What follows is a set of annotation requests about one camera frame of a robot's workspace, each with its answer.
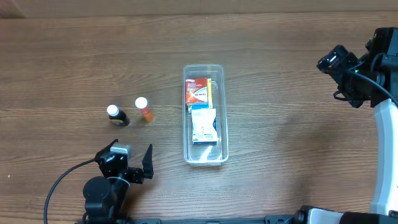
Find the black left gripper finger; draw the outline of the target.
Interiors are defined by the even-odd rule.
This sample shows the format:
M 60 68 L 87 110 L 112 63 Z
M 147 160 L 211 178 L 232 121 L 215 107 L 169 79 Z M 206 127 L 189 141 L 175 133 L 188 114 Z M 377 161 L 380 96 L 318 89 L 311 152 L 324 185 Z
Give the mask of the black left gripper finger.
M 118 139 L 113 140 L 109 145 L 107 145 L 104 150 L 105 151 L 109 151 L 111 149 L 111 147 L 118 142 Z
M 154 168 L 152 163 L 152 144 L 149 145 L 147 151 L 142 159 L 142 170 L 145 179 L 152 179 L 154 175 Z

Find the dark syrup bottle white cap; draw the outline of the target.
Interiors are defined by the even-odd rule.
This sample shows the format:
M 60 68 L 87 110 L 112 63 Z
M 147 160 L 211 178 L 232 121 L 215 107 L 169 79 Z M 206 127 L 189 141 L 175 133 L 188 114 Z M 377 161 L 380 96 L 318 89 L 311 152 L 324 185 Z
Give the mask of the dark syrup bottle white cap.
M 130 123 L 129 118 L 123 112 L 120 110 L 116 105 L 109 105 L 106 109 L 106 112 L 108 114 L 108 118 L 110 121 L 117 125 L 117 126 L 128 126 Z

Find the orange tablet tube white cap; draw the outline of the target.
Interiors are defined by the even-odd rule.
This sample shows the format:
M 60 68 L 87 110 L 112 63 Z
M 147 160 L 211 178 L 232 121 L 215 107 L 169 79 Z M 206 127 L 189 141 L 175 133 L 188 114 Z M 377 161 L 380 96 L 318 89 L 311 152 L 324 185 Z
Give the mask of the orange tablet tube white cap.
M 136 106 L 136 108 L 138 108 L 140 110 L 145 121 L 147 121 L 147 122 L 153 121 L 153 114 L 152 114 L 151 110 L 149 109 L 148 100 L 146 98 L 144 98 L 142 96 L 138 97 L 135 100 L 135 106 Z

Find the white blue medicine box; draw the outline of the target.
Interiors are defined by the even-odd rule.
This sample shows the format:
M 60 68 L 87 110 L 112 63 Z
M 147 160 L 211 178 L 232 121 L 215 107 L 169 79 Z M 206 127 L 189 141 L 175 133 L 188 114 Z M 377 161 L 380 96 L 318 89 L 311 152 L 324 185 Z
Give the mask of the white blue medicine box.
M 217 142 L 216 110 L 213 108 L 192 110 L 192 141 L 194 144 Z

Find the blue yellow VapoDrops box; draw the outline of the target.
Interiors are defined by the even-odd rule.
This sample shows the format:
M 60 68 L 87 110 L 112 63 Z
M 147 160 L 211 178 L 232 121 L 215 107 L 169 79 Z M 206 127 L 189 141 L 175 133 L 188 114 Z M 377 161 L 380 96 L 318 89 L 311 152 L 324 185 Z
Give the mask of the blue yellow VapoDrops box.
M 207 104 L 195 104 L 195 105 L 187 105 L 187 110 L 189 113 L 192 112 L 192 110 L 198 110 L 198 109 L 207 109 L 207 108 L 212 108 L 213 107 L 213 96 L 212 96 L 212 81 L 210 78 L 208 79 L 208 103 Z

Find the red white medicine box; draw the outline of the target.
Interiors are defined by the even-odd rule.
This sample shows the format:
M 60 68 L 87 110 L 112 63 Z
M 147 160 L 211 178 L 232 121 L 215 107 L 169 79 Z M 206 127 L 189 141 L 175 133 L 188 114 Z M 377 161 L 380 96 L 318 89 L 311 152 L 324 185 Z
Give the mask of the red white medicine box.
M 188 78 L 185 80 L 185 103 L 187 105 L 208 103 L 207 78 Z

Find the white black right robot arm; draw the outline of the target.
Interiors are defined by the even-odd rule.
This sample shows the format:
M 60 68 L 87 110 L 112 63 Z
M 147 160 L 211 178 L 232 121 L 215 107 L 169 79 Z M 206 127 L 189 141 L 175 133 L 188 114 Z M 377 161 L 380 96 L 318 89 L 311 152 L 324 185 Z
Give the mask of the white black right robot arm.
M 368 213 L 302 206 L 288 223 L 397 223 L 397 28 L 381 27 L 357 58 L 337 45 L 318 61 L 338 85 L 333 97 L 359 108 L 369 101 L 377 126 L 377 179 Z

